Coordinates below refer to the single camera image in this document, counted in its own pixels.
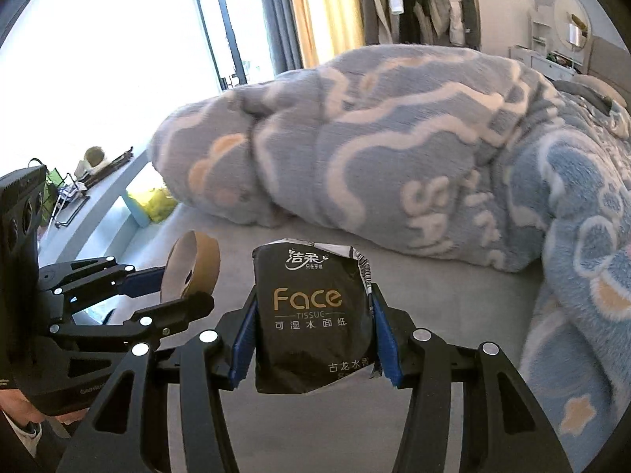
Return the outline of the operator left hand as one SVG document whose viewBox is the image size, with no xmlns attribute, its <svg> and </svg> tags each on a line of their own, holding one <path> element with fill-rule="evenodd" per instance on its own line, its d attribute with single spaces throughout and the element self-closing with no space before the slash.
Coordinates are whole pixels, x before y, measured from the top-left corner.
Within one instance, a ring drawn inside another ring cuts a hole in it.
<svg viewBox="0 0 631 473">
<path fill-rule="evenodd" d="M 26 427 L 30 423 L 38 424 L 47 419 L 47 415 L 36 409 L 28 398 L 20 390 L 0 391 L 1 410 L 20 427 Z M 71 413 L 54 416 L 54 420 L 63 425 L 81 421 L 87 414 L 87 409 L 81 409 Z"/>
</svg>

